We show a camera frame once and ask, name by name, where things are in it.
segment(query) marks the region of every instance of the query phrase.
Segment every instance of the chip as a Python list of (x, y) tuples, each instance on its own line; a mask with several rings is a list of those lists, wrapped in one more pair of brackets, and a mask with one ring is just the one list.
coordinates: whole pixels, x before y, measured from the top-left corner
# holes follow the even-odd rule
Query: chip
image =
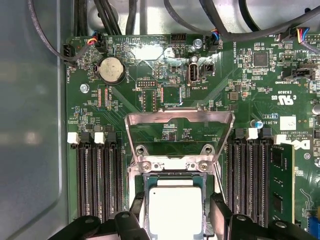
[(274, 165), (277, 165), (278, 167), (283, 166), (283, 158), (282, 158), (282, 151), (278, 148), (272, 148), (271, 152), (271, 159)]
[(229, 99), (231, 101), (238, 101), (239, 100), (239, 93), (237, 93), (236, 91), (229, 92)]
[(253, 53), (253, 65), (255, 67), (268, 67), (268, 53), (267, 52)]
[(231, 110), (231, 111), (238, 110), (238, 105), (237, 104), (229, 104), (229, 110)]
[(273, 207), (275, 210), (277, 210), (279, 213), (282, 214), (283, 206), (282, 206), (282, 197), (280, 197), (278, 194), (273, 194)]

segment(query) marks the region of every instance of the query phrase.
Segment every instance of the metal bracket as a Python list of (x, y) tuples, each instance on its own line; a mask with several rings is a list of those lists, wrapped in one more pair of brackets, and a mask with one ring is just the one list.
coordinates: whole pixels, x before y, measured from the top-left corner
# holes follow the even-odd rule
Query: metal bracket
[[(226, 143), (226, 140), (231, 132), (233, 127), (233, 123), (235, 121), (235, 115), (229, 111), (215, 111), (215, 112), (205, 112), (202, 109), (195, 109), (195, 108), (168, 108), (166, 110), (159, 109), (157, 112), (154, 113), (147, 113), (147, 112), (139, 112), (139, 113), (129, 113), (124, 118), (126, 132), (129, 138), (129, 143), (133, 155), (133, 160), (136, 164), (139, 162), (151, 162), (151, 156), (146, 156), (145, 154), (139, 154), (138, 149), (134, 147), (134, 142), (131, 136), (130, 127), (137, 125), (137, 124), (150, 124), (150, 123), (167, 123), (173, 118), (186, 118), (191, 123), (209, 123), (209, 122), (219, 122), (222, 124), (228, 124), (228, 127), (225, 128), (223, 131), (221, 138), (217, 145), (217, 151), (214, 154), (209, 154), (211, 156), (210, 159), (203, 159), (205, 161), (215, 162), (218, 160), (223, 147)], [(157, 155), (152, 156), (161, 158), (162, 160), (167, 159), (172, 162), (172, 157), (169, 158), (166, 155)], [(196, 158), (198, 155), (188, 155), (190, 158)]]

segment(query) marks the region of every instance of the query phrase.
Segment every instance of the black dimm slot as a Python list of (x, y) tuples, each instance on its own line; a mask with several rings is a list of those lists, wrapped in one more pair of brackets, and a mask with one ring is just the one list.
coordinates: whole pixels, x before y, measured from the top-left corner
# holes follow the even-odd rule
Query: black dimm slot
[(91, 146), (86, 147), (85, 161), (86, 161), (86, 174), (87, 174), (87, 198), (88, 198), (88, 214), (94, 215), (94, 172), (93, 172), (93, 150)]
[(240, 144), (240, 159), (239, 159), (239, 191), (238, 195), (239, 203), (240, 203), (240, 212), (239, 214), (246, 214), (246, 188), (248, 187), (248, 183), (246, 183), (246, 160), (247, 160), (247, 143), (243, 141)]
[(123, 158), (120, 140), (116, 145), (115, 162), (114, 162), (114, 173), (115, 173), (115, 197), (116, 197), (116, 211), (121, 212), (123, 210), (124, 202), (124, 188), (123, 188)]
[(252, 141), (247, 141), (245, 146), (245, 159), (242, 161), (244, 164), (243, 174), (245, 178), (245, 191), (242, 193), (241, 198), (244, 200), (245, 212), (242, 214), (251, 216), (252, 212), (252, 161), (253, 161), (253, 146)]
[(264, 179), (264, 211), (263, 211), (263, 221), (264, 226), (269, 224), (269, 163), (271, 161), (271, 146), (272, 144), (267, 140), (264, 145), (264, 162), (263, 162), (263, 179)]
[(107, 221), (111, 214), (111, 167), (109, 159), (109, 148), (105, 148), (104, 151), (101, 150), (102, 158), (100, 162), (100, 180), (101, 180), (101, 216), (102, 222)]
[(99, 192), (99, 184), (100, 184), (99, 161), (100, 159), (101, 159), (101, 155), (99, 152), (99, 148), (95, 147), (92, 151), (93, 215), (99, 218), (101, 218), (100, 192)]
[(80, 186), (81, 186), (81, 215), (87, 215), (87, 168), (86, 168), (86, 148), (82, 147), (80, 149), (80, 159), (79, 159), (79, 169), (80, 169)]
[(233, 145), (227, 145), (227, 155), (226, 155), (226, 202), (233, 212), (233, 201), (234, 201), (234, 169), (233, 169), (233, 162), (234, 162), (234, 151)]
[(234, 214), (240, 213), (240, 159), (241, 142), (236, 140), (234, 144)]
[(258, 217), (257, 217), (257, 190), (258, 190), (258, 171), (257, 171), (257, 165), (259, 162), (259, 145), (257, 144), (257, 141), (254, 140), (252, 141), (252, 158), (251, 158), (251, 163), (250, 163), (250, 169), (251, 169), (251, 174), (250, 174), (250, 180), (251, 180), (251, 218), (255, 221), (258, 222)]
[(76, 150), (76, 181), (77, 181), (77, 215), (78, 217), (81, 217), (83, 212), (83, 204), (84, 204), (84, 198), (82, 196), (83, 192), (83, 186), (82, 186), (82, 164), (81, 164), (81, 148), (78, 146), (75, 148)]
[(257, 182), (257, 201), (256, 201), (256, 209), (257, 209), (257, 216), (258, 220), (257, 223), (259, 223), (262, 227), (264, 226), (264, 161), (265, 161), (265, 146), (263, 144), (263, 140), (261, 141), (259, 145), (259, 151), (258, 151), (258, 158), (256, 162), (256, 169), (257, 169), (257, 176), (256, 176), (256, 182)]

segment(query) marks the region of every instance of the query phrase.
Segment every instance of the capacitor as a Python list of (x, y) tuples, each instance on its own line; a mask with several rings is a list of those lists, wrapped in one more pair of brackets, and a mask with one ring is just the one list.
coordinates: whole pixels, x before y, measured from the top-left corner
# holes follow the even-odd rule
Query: capacitor
[(264, 127), (264, 123), (263, 123), (262, 121), (253, 119), (253, 120), (250, 122), (250, 126), (251, 126), (252, 128), (256, 128), (256, 129), (262, 129), (262, 128)]
[(314, 115), (320, 115), (320, 104), (316, 104), (312, 108), (312, 112)]

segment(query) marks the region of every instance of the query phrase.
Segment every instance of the white label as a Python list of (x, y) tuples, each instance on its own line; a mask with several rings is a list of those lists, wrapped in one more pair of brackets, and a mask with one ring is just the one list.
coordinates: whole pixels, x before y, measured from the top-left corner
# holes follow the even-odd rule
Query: white label
[(296, 95), (293, 95), (291, 98), (291, 95), (274, 95), (271, 96), (271, 100), (278, 100), (279, 102), (277, 103), (278, 105), (293, 105), (294, 104), (294, 100), (297, 99)]

